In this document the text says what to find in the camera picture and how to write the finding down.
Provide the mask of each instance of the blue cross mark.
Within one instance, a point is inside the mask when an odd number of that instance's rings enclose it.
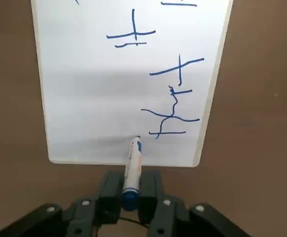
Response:
[[[131,42],[131,43],[125,43],[122,45],[115,45],[115,48],[123,48],[128,45],[136,45],[138,46],[139,44],[147,44],[147,42],[137,42],[138,36],[146,36],[146,35],[151,35],[154,34],[156,31],[149,31],[149,32],[138,32],[136,29],[136,23],[135,23],[135,10],[132,9],[132,23],[133,23],[133,31],[127,34],[123,35],[115,35],[115,36],[108,36],[106,35],[107,39],[115,39],[115,38],[123,38],[123,37],[128,37],[128,36],[134,36],[136,42]]]
[[[197,63],[197,62],[201,62],[204,60],[205,60],[204,58],[199,58],[199,59],[190,60],[190,61],[187,61],[186,63],[181,64],[181,56],[179,55],[179,65],[178,66],[175,66],[175,67],[170,68],[170,69],[166,69],[164,71],[156,72],[156,73],[149,73],[149,75],[150,76],[156,76],[156,75],[160,75],[160,74],[164,74],[164,73],[169,73],[171,71],[178,69],[179,70],[179,86],[181,86],[182,85],[182,68],[187,66],[188,64]]]
[[[158,132],[150,132],[149,131],[149,134],[150,135],[157,135],[156,136],[156,139],[159,138],[160,135],[162,134],[184,134],[186,133],[186,131],[172,131],[172,132],[163,132],[162,131],[162,128],[163,128],[163,123],[168,120],[168,119],[179,119],[181,121],[184,121],[184,122],[196,122],[196,121],[199,121],[199,118],[197,119],[183,119],[179,116],[176,116],[175,115],[175,108],[176,108],[176,105],[179,103],[176,95],[179,95],[179,94],[186,94],[186,93],[191,93],[193,90],[185,90],[185,91],[174,91],[173,87],[169,86],[170,88],[170,95],[175,99],[175,102],[173,103],[172,105],[172,113],[170,115],[162,115],[162,114],[159,114],[157,112],[154,112],[152,110],[147,110],[147,109],[141,109],[141,111],[147,111],[147,112],[150,112],[152,113],[153,115],[156,115],[156,116],[159,116],[159,117],[162,117],[164,119],[161,120],[160,122],[160,129]]]

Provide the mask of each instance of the blue marker drawing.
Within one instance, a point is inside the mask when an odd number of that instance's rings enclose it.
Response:
[[[123,35],[115,35],[115,36],[108,36],[106,35],[107,39],[116,39],[116,38],[124,38],[124,37],[128,37],[128,36],[134,36],[135,37],[135,41],[137,41],[138,36],[146,36],[146,35],[151,35],[156,33],[156,31],[150,31],[150,32],[137,32],[136,29],[136,23],[135,23],[135,9],[132,9],[132,23],[133,23],[133,31],[127,34],[123,34]],[[146,42],[131,42],[131,43],[125,43],[122,45],[115,45],[116,48],[123,48],[126,47],[128,45],[136,45],[138,46],[139,44],[147,44]]]
[[[186,133],[186,131],[182,131],[182,132],[163,132],[162,131],[162,126],[163,126],[163,123],[168,120],[168,119],[179,119],[181,121],[184,121],[184,122],[196,122],[196,121],[199,121],[200,119],[197,118],[197,119],[183,119],[179,116],[175,116],[175,107],[176,105],[179,103],[176,95],[178,94],[186,94],[186,93],[191,93],[193,90],[185,90],[185,91],[174,91],[173,87],[169,86],[170,88],[170,92],[171,92],[171,96],[175,99],[175,102],[174,104],[172,105],[172,113],[170,115],[162,115],[162,114],[159,114],[159,113],[156,113],[152,110],[147,110],[147,109],[141,109],[141,111],[147,111],[147,112],[150,112],[152,113],[153,115],[156,115],[156,116],[159,116],[159,117],[162,117],[164,119],[161,120],[161,123],[160,123],[160,129],[159,129],[159,132],[150,132],[149,131],[149,134],[150,135],[157,135],[156,139],[159,138],[160,135],[162,134],[184,134]]]
[[[189,3],[171,3],[171,2],[161,2],[162,5],[168,6],[197,6],[196,4],[189,4]]]
[[[150,76],[156,76],[156,75],[160,75],[160,74],[164,74],[164,73],[169,73],[171,71],[178,69],[179,70],[179,86],[181,86],[182,85],[182,71],[181,71],[182,68],[187,66],[188,64],[197,63],[197,62],[201,62],[204,60],[205,60],[204,58],[199,58],[199,59],[190,60],[190,61],[187,61],[186,63],[181,64],[181,56],[179,55],[179,65],[178,66],[164,70],[164,71],[156,72],[156,73],[149,73],[149,75]]]
[[[126,47],[128,45],[132,45],[132,44],[135,44],[136,46],[138,46],[138,44],[146,44],[147,42],[137,42],[137,43],[125,43],[125,44],[122,44],[122,45],[114,45],[115,48],[123,48],[123,47]]]

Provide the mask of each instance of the brown table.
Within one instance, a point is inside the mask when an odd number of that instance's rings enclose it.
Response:
[[[30,1],[0,0],[0,228],[94,192],[107,169],[122,167],[49,162]],[[234,0],[201,164],[160,170],[187,204],[209,202],[253,236],[287,236],[287,0]]]

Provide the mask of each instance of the black cable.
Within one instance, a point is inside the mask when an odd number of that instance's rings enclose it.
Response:
[[[105,213],[105,214],[108,214],[108,215],[110,215],[110,216],[112,216],[112,217],[114,217],[114,215],[112,215],[112,214],[109,213],[108,211],[104,211],[104,213]],[[145,228],[149,228],[148,225],[142,224],[142,223],[140,223],[139,221],[135,221],[135,220],[132,220],[132,219],[128,219],[128,218],[126,218],[126,217],[119,217],[119,216],[118,216],[117,219],[118,219],[118,220],[122,220],[122,221],[128,221],[128,222],[131,222],[131,223],[140,225],[140,226],[145,227]]]
[[[128,222],[131,222],[131,223],[140,225],[140,226],[145,227],[145,228],[149,228],[149,226],[147,226],[147,225],[145,225],[145,224],[142,224],[142,223],[140,223],[139,221],[135,221],[135,220],[128,219],[128,218],[125,218],[125,217],[119,217],[118,219],[119,219],[119,220],[122,220],[122,221],[128,221]]]

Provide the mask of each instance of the blue marker cap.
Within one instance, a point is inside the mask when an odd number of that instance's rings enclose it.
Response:
[[[122,207],[125,211],[137,209],[138,192],[134,190],[126,191],[122,194]]]

